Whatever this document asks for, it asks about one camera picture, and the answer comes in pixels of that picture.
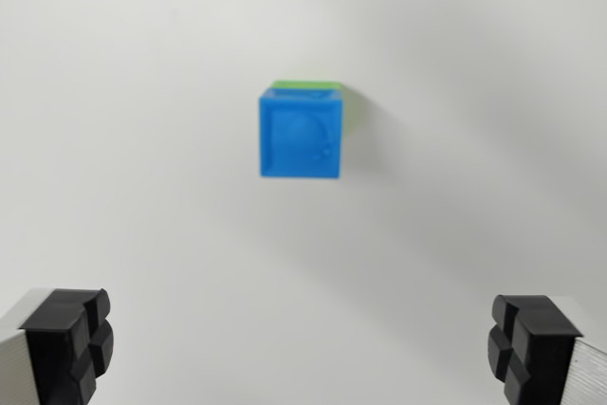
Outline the gripper right finger with black rubber pad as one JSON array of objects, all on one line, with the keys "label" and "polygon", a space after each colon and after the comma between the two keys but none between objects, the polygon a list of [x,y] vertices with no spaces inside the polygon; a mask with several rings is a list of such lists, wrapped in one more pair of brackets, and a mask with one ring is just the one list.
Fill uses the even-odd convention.
[{"label": "gripper right finger with black rubber pad", "polygon": [[487,336],[491,373],[510,404],[604,404],[606,346],[572,322],[574,306],[545,295],[497,295]]}]

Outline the gripper left finger with black rubber pad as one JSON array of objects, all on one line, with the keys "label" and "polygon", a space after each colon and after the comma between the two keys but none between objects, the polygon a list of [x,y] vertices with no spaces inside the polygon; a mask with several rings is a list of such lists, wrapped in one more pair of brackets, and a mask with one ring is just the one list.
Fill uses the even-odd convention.
[{"label": "gripper left finger with black rubber pad", "polygon": [[1,317],[1,402],[90,402],[111,362],[104,289],[33,288]]}]

